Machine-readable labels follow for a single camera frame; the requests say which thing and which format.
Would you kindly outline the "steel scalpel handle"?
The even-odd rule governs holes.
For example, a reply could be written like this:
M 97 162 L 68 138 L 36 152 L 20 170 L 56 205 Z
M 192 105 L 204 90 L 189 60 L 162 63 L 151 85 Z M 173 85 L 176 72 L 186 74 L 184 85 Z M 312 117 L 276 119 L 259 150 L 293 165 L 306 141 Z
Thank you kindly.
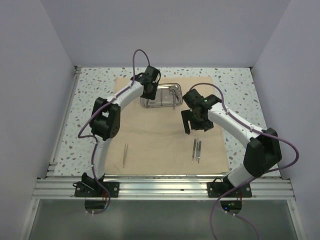
M 197 163 L 200 163 L 200 158 L 201 158 L 201 148 L 202 148 L 202 141 L 200 140 L 198 142 L 198 147 L 197 147 Z
M 193 140 L 193 148 L 192 148 L 192 161 L 191 161 L 192 164 L 194 163 L 194 160 L 196 158 L 197 149 L 198 149 L 198 139 L 195 138 Z

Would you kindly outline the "beige cloth wrap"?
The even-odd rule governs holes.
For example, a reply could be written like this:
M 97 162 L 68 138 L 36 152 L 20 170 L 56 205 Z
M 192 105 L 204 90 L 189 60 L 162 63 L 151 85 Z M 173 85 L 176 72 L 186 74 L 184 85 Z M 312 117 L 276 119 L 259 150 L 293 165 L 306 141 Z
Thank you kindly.
M 223 130 L 217 124 L 206 132 L 186 134 L 181 111 L 173 107 L 143 108 L 136 98 L 121 111 L 120 129 L 110 143 L 105 159 L 107 175 L 221 174 L 229 170 Z M 194 139 L 201 141 L 192 163 Z M 128 151 L 123 168 L 125 143 Z

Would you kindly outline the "steel tweezers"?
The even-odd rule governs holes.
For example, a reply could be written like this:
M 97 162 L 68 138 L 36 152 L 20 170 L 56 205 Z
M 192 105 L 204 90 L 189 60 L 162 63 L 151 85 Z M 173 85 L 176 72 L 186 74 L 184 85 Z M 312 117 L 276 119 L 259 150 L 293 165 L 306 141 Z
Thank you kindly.
M 127 153 L 128 153 L 128 148 L 129 148 L 129 144 L 125 143 L 124 145 L 124 151 L 123 151 L 123 160 L 122 160 L 122 167 L 125 167 L 126 164 L 126 158 L 127 158 Z

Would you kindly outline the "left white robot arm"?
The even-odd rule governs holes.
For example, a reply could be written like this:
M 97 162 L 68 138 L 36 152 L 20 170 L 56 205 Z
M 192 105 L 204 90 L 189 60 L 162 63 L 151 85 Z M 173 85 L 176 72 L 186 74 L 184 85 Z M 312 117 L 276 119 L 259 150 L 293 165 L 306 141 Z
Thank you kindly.
M 147 66 L 144 72 L 135 74 L 125 87 L 108 98 L 97 98 L 94 102 L 90 119 L 85 126 L 91 128 L 91 135 L 79 138 L 94 138 L 90 169 L 82 175 L 86 190 L 92 196 L 103 193 L 104 184 L 101 182 L 105 175 L 105 160 L 112 139 L 120 130 L 121 111 L 137 98 L 154 100 L 161 79 L 161 72 L 153 66 Z

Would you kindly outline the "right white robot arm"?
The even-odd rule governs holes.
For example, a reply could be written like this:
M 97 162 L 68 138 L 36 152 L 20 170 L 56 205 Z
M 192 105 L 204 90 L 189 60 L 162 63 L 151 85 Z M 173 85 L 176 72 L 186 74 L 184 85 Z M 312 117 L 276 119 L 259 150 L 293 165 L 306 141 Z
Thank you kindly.
M 189 107 L 181 111 L 186 134 L 189 135 L 191 130 L 206 132 L 217 124 L 245 147 L 243 164 L 222 180 L 222 189 L 227 196 L 235 196 L 244 183 L 261 177 L 282 159 L 278 134 L 273 128 L 264 130 L 242 117 L 234 120 L 231 117 L 234 112 L 213 94 L 203 97 L 196 89 L 192 89 L 182 98 Z

